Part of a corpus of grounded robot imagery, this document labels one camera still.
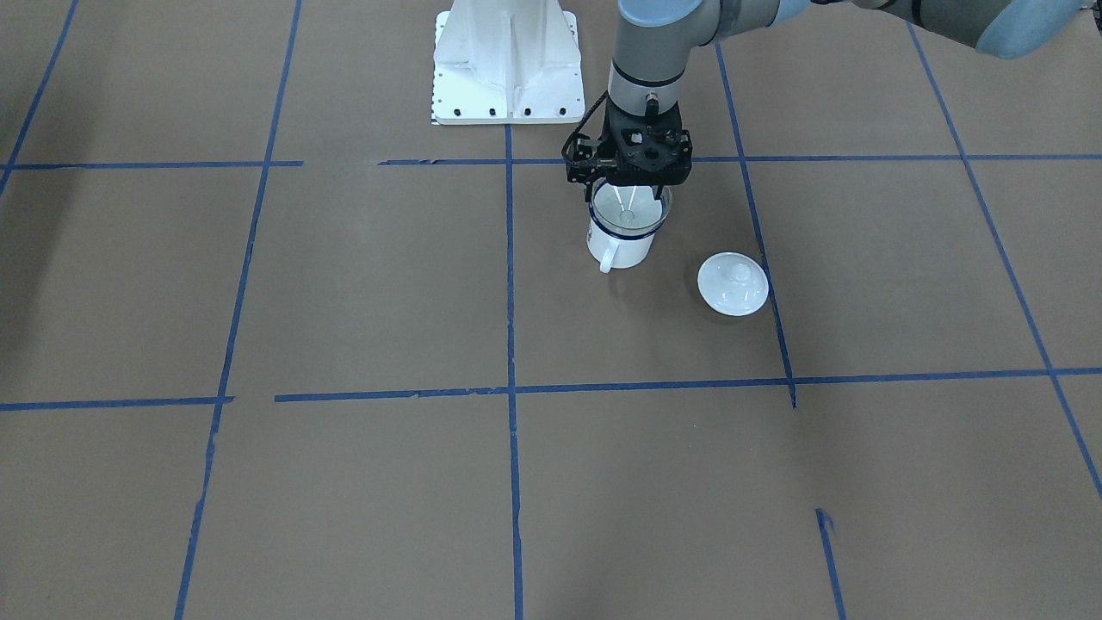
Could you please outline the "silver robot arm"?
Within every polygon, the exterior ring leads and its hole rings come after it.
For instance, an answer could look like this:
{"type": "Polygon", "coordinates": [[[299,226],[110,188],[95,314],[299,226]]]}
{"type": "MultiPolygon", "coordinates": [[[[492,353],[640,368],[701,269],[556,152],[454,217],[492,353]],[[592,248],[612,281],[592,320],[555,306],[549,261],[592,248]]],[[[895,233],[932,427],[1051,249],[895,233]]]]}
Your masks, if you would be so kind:
{"type": "MultiPolygon", "coordinates": [[[[670,115],[696,48],[787,30],[831,1],[618,1],[605,106],[609,115],[670,115]]],[[[1080,1],[845,1],[952,40],[988,58],[1018,59],[1080,12],[1080,1]]]]}

